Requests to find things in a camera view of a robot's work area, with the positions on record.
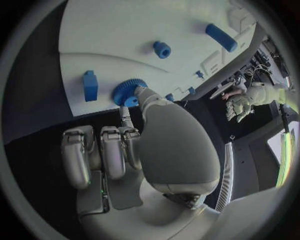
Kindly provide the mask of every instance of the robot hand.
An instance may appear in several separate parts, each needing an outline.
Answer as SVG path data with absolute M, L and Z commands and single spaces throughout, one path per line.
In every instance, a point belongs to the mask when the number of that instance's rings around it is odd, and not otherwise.
M 243 95 L 233 96 L 226 103 L 226 117 L 228 121 L 237 116 L 236 121 L 239 123 L 250 113 L 251 104 Z

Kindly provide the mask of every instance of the blue rectangular block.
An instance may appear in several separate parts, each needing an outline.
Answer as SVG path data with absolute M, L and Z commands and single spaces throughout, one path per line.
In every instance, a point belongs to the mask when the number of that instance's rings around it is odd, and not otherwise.
M 93 71 L 83 75 L 84 99 L 86 102 L 96 101 L 98 95 L 98 81 Z

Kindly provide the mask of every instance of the blue gear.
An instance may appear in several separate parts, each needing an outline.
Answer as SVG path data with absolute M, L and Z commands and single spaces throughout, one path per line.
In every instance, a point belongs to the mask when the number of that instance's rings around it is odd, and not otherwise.
M 139 104 L 135 96 L 135 89 L 138 87 L 148 87 L 147 84 L 139 78 L 133 78 L 120 83 L 112 92 L 112 99 L 118 106 L 134 107 Z

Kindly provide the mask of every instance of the blue plastic part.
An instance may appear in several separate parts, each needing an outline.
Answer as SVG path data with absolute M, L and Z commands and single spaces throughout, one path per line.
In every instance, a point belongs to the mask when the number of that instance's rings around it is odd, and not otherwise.
M 153 44 L 154 51 L 160 59 L 165 59 L 171 54 L 171 48 L 164 42 L 156 41 Z
M 205 32 L 230 53 L 238 46 L 238 43 L 231 36 L 212 23 L 207 25 Z
M 192 94 L 192 95 L 195 95 L 196 94 L 196 90 L 195 88 L 193 88 L 192 86 L 188 89 L 189 93 Z
M 169 100 L 169 101 L 171 101 L 171 102 L 174 102 L 174 96 L 173 96 L 172 93 L 166 95 L 166 96 L 165 96 L 165 99 L 167 99 L 167 100 Z
M 139 104 L 135 96 L 137 86 L 148 87 L 147 84 L 139 78 L 133 78 L 120 83 L 112 92 L 112 99 L 118 106 L 134 107 Z
M 96 101 L 98 95 L 98 82 L 94 71 L 88 70 L 83 75 L 84 99 L 86 102 Z
M 202 79 L 204 78 L 203 77 L 204 76 L 203 73 L 200 72 L 200 71 L 196 71 L 196 75 L 198 75 L 199 78 L 202 78 Z

